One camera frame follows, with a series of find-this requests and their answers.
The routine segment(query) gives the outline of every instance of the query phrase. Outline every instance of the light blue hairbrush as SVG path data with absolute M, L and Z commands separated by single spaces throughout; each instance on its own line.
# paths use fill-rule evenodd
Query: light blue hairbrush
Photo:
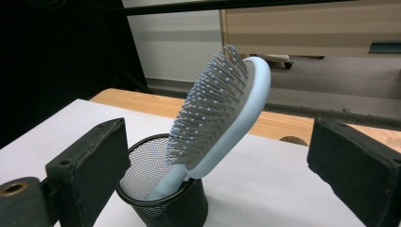
M 206 176 L 251 129 L 269 96 L 270 68 L 244 61 L 231 45 L 205 67 L 188 93 L 168 136 L 166 161 L 175 165 L 145 200 L 165 198 L 186 176 Z

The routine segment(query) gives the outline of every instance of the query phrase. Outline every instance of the wooden surface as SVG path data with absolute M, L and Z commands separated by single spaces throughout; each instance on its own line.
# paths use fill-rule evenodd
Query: wooden surface
M 132 111 L 175 118 L 183 105 L 183 99 L 155 96 L 117 89 L 107 89 L 94 96 L 91 101 Z M 312 118 L 263 112 L 250 130 L 250 134 L 280 140 L 295 136 L 310 143 Z M 351 125 L 375 140 L 401 152 L 401 131 L 389 131 Z

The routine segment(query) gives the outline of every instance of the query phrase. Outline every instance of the black mesh cup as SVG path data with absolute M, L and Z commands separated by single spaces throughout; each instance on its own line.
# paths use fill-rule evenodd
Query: black mesh cup
M 173 195 L 144 201 L 148 192 L 172 168 L 166 164 L 167 138 L 167 133 L 153 135 L 130 148 L 131 167 L 116 188 L 117 194 L 149 227 L 203 226 L 208 205 L 201 179 L 186 178 Z

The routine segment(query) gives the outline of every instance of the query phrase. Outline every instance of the gray floor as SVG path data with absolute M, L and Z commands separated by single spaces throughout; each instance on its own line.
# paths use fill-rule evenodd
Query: gray floor
M 401 58 L 290 56 L 291 69 L 269 62 L 266 110 L 401 129 Z M 192 83 L 148 79 L 155 94 L 186 97 Z

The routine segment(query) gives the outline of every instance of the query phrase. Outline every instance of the hairbrush bristle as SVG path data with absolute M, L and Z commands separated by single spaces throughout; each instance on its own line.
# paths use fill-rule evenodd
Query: hairbrush bristle
M 230 127 L 252 89 L 253 78 L 231 45 L 204 68 L 189 91 L 167 143 L 167 161 L 194 167 Z

